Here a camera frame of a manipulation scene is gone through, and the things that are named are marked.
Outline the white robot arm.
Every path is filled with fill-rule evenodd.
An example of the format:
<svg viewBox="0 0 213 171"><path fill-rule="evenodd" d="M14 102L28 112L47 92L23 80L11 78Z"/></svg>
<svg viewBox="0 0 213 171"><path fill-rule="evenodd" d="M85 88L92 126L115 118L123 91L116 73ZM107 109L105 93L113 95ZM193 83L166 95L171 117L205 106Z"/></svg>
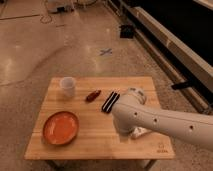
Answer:
<svg viewBox="0 0 213 171"><path fill-rule="evenodd" d="M143 127L213 151L213 116L153 108L146 100L141 88L130 87L115 102L112 115L120 134Z"/></svg>

